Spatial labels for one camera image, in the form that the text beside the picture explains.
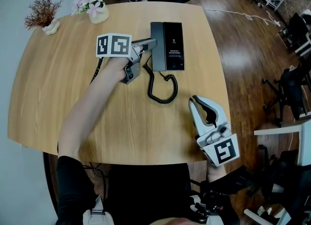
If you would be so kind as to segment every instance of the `forearm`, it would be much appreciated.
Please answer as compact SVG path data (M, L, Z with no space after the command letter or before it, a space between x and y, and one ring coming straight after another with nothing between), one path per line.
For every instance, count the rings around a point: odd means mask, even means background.
M58 141L59 157L70 156L80 160L80 146L94 129L108 97L121 78L108 65L94 79L64 120Z
M207 161L207 174L206 174L206 180L211 183L219 178L222 178L223 176L226 176L227 173L225 171L224 165L221 165L219 167L213 166L209 161Z

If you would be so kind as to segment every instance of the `white flower pot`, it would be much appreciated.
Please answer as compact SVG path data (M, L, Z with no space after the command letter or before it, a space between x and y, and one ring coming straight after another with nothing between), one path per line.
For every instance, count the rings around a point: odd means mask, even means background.
M43 27L42 30L45 32L46 35L51 35L57 32L60 23L57 19L53 19L51 24Z
M102 13L97 13L95 17L92 17L90 14L88 14L89 19L91 20L93 24L98 24L100 22L105 21L107 18L109 18L109 10L107 6L105 5L105 3L103 6L103 10L104 11Z

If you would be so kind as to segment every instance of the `desk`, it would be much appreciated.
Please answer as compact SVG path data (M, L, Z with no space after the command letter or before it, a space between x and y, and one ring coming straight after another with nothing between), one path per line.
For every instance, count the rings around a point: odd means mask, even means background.
M67 113L86 90L96 69L96 37L105 33L150 37L150 22L182 22L185 70L172 72L178 95L170 104L147 96L149 74L118 84L87 143L85 161L114 164L174 164L204 160L195 142L189 97L219 103L230 120L225 78L213 34L200 6L137 2L108 6L110 17L92 24L85 14L65 16L56 34L34 30L21 58L10 100L8 138L57 154L58 134ZM154 95L167 98L173 84L155 73Z

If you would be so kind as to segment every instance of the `potted plant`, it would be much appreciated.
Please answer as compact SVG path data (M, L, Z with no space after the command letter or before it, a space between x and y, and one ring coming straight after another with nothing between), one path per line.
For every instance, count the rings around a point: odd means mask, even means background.
M72 10L71 15L86 11L93 24L105 21L109 17L104 0L74 0Z
M29 5L31 13L25 18L25 27L30 30L42 27L42 30L51 35L56 33L59 21L55 19L56 12L61 7L61 1L53 3L52 0L35 0Z

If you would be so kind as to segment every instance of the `dried plant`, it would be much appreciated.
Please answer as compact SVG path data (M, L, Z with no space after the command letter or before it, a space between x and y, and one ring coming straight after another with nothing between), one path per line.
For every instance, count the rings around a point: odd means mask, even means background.
M62 0L52 3L52 0L35 0L28 7L31 9L29 16L25 18L25 28L45 27L51 24L56 12L61 7Z

